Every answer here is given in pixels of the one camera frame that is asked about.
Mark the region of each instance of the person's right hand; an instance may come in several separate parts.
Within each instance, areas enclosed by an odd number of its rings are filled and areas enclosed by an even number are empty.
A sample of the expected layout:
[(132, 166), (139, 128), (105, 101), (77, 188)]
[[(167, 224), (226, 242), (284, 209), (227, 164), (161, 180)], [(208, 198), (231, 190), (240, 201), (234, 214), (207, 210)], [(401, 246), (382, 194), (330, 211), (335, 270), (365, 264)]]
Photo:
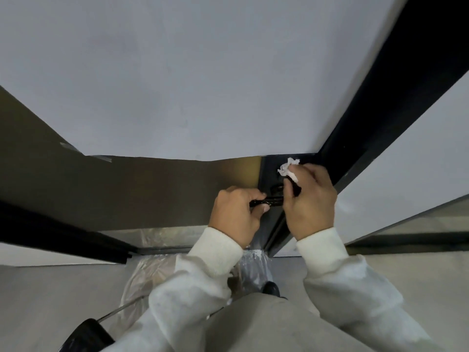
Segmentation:
[(293, 196), (293, 186), (283, 180), (283, 210), (288, 229), (297, 241), (334, 226), (334, 204), (337, 191), (323, 166), (315, 164), (290, 165), (298, 178), (301, 193)]

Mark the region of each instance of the white tissue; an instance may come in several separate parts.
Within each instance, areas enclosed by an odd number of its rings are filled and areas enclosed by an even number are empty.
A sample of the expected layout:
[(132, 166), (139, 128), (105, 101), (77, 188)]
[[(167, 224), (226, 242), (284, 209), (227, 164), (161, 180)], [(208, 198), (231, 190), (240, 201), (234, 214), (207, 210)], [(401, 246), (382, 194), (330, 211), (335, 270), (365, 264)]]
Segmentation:
[(285, 164), (282, 164), (280, 166), (280, 169), (278, 169), (277, 171), (280, 173), (281, 176), (289, 176), (295, 183), (298, 183), (298, 178), (296, 177), (296, 175), (288, 170), (288, 166), (290, 164), (300, 164), (300, 160), (289, 158), (288, 161)]

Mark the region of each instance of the cuff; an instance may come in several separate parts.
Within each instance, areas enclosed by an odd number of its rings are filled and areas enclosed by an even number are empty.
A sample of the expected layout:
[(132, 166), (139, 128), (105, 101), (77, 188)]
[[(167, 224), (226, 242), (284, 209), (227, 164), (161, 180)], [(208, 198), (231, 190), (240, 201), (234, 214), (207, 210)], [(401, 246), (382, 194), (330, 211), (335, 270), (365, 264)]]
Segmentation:
[(230, 272), (243, 256), (243, 249), (224, 233), (207, 227), (187, 255), (200, 258), (205, 272), (216, 277)]
[(349, 257), (335, 227), (319, 231), (296, 243), (308, 268), (308, 276), (317, 278), (334, 272)]

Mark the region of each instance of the white sleeve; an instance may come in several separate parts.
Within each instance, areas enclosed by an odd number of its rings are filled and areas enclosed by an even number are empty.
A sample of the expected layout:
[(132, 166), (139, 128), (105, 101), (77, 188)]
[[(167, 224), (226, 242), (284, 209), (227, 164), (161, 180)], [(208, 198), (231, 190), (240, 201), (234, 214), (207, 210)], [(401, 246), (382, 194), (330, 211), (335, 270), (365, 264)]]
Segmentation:
[(403, 309), (400, 292), (363, 256), (349, 257), (335, 228), (297, 242), (304, 287), (321, 318), (379, 352), (443, 351)]
[(149, 309), (106, 352), (204, 351), (203, 322), (226, 305), (228, 273), (243, 249), (207, 228), (174, 274), (149, 295)]

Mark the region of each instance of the white sweater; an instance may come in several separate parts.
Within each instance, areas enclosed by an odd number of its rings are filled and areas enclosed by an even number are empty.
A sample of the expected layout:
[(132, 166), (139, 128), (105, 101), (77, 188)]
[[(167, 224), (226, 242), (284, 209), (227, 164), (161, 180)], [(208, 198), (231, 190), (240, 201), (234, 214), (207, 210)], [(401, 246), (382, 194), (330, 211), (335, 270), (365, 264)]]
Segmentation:
[(207, 228), (151, 292), (149, 309), (104, 351), (442, 351), (402, 309), (396, 288), (363, 256), (348, 256), (335, 228), (297, 247), (308, 267), (304, 287), (321, 318), (257, 293), (226, 307), (228, 273), (243, 250)]

